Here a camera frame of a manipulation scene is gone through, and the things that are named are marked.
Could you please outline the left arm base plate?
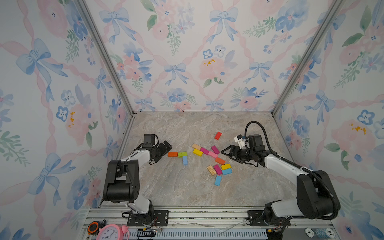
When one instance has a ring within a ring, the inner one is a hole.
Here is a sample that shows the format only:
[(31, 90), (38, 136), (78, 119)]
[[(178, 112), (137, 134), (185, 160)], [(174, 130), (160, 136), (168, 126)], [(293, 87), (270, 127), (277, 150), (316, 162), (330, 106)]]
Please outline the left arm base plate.
[(151, 213), (145, 215), (135, 215), (129, 212), (127, 218), (127, 226), (129, 227), (166, 227), (169, 221), (169, 211), (168, 210), (154, 210), (153, 214)]

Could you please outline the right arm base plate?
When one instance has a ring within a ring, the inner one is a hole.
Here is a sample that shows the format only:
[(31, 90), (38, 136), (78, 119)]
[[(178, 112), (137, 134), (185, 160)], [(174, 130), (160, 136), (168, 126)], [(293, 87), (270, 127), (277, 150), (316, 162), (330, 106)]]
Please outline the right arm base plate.
[(287, 221), (287, 217), (276, 217), (274, 213), (264, 210), (248, 210), (247, 211), (246, 224), (252, 227), (282, 227), (291, 225), (291, 221)]

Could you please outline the green block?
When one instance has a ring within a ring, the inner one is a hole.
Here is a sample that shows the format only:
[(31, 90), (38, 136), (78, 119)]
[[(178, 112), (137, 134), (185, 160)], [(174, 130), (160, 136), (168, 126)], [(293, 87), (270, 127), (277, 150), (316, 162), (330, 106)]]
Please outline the green block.
[(188, 155), (187, 152), (178, 152), (178, 157), (179, 158), (186, 157), (187, 155)]

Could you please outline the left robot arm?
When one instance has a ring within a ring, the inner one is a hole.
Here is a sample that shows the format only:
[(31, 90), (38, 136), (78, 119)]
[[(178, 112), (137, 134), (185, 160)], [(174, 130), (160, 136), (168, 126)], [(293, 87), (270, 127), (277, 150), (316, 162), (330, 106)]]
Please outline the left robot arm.
[(129, 211), (122, 216), (128, 219), (130, 226), (151, 226), (155, 223), (154, 205), (140, 193), (140, 167), (156, 164), (172, 148), (167, 141), (161, 143), (157, 135), (145, 134), (143, 143), (127, 158), (108, 163), (103, 201), (124, 204)]

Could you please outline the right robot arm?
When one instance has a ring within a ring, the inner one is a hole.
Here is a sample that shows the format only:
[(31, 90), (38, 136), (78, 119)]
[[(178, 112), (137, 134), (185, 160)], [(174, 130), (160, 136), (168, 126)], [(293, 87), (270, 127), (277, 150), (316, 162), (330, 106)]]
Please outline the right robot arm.
[(296, 186), (296, 197), (265, 204), (260, 217), (254, 220), (269, 226), (288, 223), (297, 217), (302, 219), (333, 220), (341, 209), (329, 175), (321, 170), (302, 167), (270, 150), (260, 135), (247, 138), (239, 135), (236, 144), (221, 153), (240, 164), (264, 167), (272, 170)]

